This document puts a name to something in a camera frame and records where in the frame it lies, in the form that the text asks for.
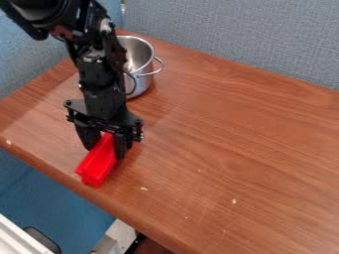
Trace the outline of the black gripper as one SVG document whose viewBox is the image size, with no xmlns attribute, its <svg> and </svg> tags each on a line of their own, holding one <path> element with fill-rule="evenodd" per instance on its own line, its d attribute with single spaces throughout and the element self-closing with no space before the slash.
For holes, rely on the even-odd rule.
<svg viewBox="0 0 339 254">
<path fill-rule="evenodd" d="M 115 158 L 123 160 L 132 141 L 143 139 L 143 120 L 127 109 L 125 96 L 117 88 L 83 89 L 83 95 L 83 99 L 68 99 L 64 106 L 84 148 L 93 148 L 101 132 L 112 133 Z"/>
</svg>

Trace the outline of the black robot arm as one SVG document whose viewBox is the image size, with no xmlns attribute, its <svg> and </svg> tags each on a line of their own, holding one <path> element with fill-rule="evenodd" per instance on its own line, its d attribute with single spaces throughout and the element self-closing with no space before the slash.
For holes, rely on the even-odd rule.
<svg viewBox="0 0 339 254">
<path fill-rule="evenodd" d="M 127 50 L 105 8 L 96 0 L 0 0 L 0 10 L 33 40 L 55 38 L 65 44 L 83 93 L 64 102 L 68 120 L 89 150 L 109 133 L 121 160 L 143 139 L 143 122 L 127 108 Z"/>
</svg>

